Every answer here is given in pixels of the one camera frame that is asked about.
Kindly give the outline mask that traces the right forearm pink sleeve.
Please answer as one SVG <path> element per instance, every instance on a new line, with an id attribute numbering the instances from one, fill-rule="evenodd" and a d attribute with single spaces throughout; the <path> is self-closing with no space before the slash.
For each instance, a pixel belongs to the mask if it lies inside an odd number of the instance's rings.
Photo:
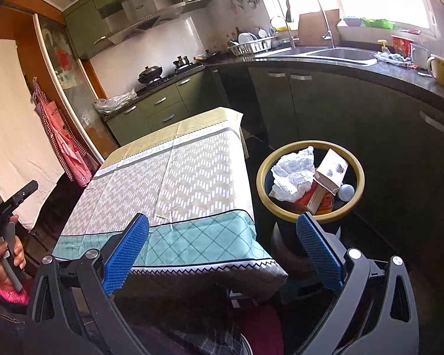
<path id="1" fill-rule="evenodd" d="M 25 331 L 25 318 L 33 281 L 25 279 L 20 292 L 6 291 L 0 286 L 0 343 L 20 342 Z"/>

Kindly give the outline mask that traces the left hand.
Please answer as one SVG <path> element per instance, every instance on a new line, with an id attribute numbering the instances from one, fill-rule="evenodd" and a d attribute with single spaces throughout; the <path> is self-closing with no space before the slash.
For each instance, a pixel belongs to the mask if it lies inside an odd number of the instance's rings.
<path id="1" fill-rule="evenodd" d="M 11 216 L 0 230 L 0 289 L 20 292 L 23 289 L 22 270 L 26 264 L 20 239 L 15 234 L 18 216 Z"/>

